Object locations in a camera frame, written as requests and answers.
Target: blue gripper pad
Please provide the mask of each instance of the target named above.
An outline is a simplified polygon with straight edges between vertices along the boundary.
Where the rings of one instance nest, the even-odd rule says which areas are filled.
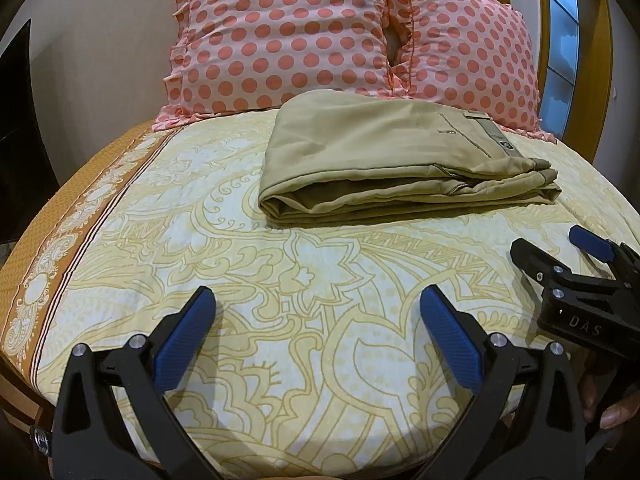
[[[437,285],[430,285],[422,291],[420,314],[423,323],[458,384],[477,395],[482,387],[482,357],[454,313],[455,309]]]
[[[185,308],[187,311],[154,360],[154,386],[161,393],[177,388],[180,383],[216,317],[216,298],[210,289],[201,286]]]
[[[600,260],[603,264],[613,262],[611,243],[593,234],[591,231],[587,231],[584,227],[574,225],[569,230],[569,241],[585,253]]]

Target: khaki pants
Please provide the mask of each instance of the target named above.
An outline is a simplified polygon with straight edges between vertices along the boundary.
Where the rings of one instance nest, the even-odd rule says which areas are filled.
[[[258,204],[281,225],[383,221],[552,203],[557,175],[546,160],[523,157],[484,113],[314,90],[278,112]]]

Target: mattress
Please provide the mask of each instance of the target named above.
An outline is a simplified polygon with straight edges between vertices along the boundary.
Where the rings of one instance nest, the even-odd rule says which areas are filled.
[[[0,270],[0,344],[47,399],[73,345],[120,346],[207,285],[218,316],[166,398],[216,467],[230,478],[392,474],[424,460],[470,399],[420,321],[425,286],[485,330],[540,348],[540,289],[510,261],[516,238],[591,275],[605,271],[569,243],[574,224],[640,250],[638,213],[604,177],[561,142],[511,134],[559,171],[555,204],[270,226],[257,191],[276,112],[137,126],[32,222]]]

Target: polka dot pillow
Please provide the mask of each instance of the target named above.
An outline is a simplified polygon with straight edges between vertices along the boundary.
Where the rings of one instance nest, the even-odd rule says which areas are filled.
[[[410,98],[487,112],[519,133],[538,130],[531,38],[519,12],[496,0],[389,0],[388,7],[404,43],[393,72]]]
[[[392,97],[385,0],[176,0],[162,130],[317,88]]]

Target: human hand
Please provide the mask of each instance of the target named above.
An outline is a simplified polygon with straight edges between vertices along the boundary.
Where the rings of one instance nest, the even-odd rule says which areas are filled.
[[[607,356],[597,355],[596,352],[590,352],[584,363],[584,374],[578,384],[580,391],[580,400],[584,410],[584,419],[592,422],[596,416],[596,377],[606,375],[615,368],[615,361]],[[640,410],[640,390],[632,393],[628,397],[609,406],[600,418],[600,427],[603,430],[610,430],[620,424],[624,424],[630,420]]]

